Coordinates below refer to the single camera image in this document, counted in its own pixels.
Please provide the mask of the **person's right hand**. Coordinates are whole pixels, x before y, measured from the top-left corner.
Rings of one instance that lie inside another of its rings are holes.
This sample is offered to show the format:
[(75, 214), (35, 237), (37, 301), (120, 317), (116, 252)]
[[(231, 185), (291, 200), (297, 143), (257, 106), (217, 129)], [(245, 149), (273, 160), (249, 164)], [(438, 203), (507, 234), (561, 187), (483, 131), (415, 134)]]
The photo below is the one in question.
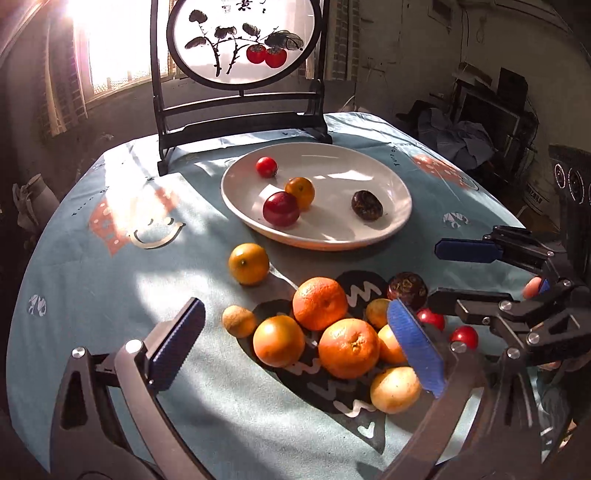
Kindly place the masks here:
[(523, 288), (522, 295), (525, 299), (531, 299), (537, 296), (541, 290), (543, 279), (541, 277), (532, 278)]

